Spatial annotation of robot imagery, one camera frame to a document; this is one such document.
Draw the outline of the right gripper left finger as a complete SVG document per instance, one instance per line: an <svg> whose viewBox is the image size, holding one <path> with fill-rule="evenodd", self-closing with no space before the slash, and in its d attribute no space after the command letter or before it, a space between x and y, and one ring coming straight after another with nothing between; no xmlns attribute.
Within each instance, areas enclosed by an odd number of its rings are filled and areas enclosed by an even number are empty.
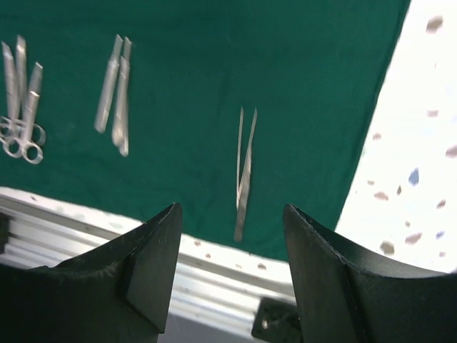
<svg viewBox="0 0 457 343"><path fill-rule="evenodd" d="M3 342L155 342L166 328L183 210L55 267L1 267Z"/></svg>

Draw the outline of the steel forceps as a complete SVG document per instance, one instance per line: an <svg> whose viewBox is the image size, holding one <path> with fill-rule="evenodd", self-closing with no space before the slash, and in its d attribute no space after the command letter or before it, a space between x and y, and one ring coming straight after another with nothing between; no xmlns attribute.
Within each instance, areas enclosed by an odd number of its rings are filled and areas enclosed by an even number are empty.
<svg viewBox="0 0 457 343"><path fill-rule="evenodd" d="M236 157L236 209L238 210L240 197L241 197L241 177L240 177L240 166L241 166L241 141L243 131L243 116L244 110L241 106L239 125L238 125L238 146L237 146L237 157Z"/></svg>

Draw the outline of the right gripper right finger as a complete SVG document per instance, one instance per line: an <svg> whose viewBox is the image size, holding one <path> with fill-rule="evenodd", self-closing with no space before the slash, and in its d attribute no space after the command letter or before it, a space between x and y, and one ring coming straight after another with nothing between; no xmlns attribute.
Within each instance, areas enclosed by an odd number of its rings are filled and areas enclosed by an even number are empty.
<svg viewBox="0 0 457 343"><path fill-rule="evenodd" d="M298 207L283 232L305 342L456 341L456 275L390 259Z"/></svg>

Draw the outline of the steel surgical scissors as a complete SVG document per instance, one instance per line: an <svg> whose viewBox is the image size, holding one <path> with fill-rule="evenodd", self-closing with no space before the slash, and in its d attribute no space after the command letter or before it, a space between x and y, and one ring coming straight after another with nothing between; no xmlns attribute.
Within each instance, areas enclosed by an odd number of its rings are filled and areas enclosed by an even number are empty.
<svg viewBox="0 0 457 343"><path fill-rule="evenodd" d="M17 121L20 111L19 90L16 77L16 65L10 47L2 42L2 53L4 59L4 77L6 85L6 105L7 105L7 136L16 134Z"/></svg>

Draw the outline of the dark green surgical cloth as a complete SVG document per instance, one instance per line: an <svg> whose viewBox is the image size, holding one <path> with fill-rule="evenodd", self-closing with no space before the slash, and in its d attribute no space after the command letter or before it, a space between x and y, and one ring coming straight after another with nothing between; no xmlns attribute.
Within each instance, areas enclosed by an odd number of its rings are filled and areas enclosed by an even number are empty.
<svg viewBox="0 0 457 343"><path fill-rule="evenodd" d="M169 204L184 231L234 245L236 150L254 109L239 249L286 260L282 212L334 229L407 1L3 1L1 40L44 68L44 160L1 155L1 185L147 221ZM129 155L94 127L116 35L131 41Z"/></svg>

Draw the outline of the steel hemostat clamp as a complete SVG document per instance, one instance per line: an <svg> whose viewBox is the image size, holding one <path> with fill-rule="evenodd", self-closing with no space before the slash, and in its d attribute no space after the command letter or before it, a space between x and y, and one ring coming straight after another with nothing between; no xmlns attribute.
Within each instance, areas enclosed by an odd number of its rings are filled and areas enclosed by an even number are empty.
<svg viewBox="0 0 457 343"><path fill-rule="evenodd" d="M19 100L20 100L20 111L19 118L17 121L16 134L14 136L7 136L7 118L6 118L6 133L3 135L4 140L4 151L13 158L19 158L21 156L20 147L16 148L19 143L15 142L16 138L19 138L20 131L24 128L24 119L20 119L20 113L22 109L25 109L25 93L26 93L26 41L23 36L18 35L16 40L16 52L14 61L16 65L16 81L19 90Z"/></svg>

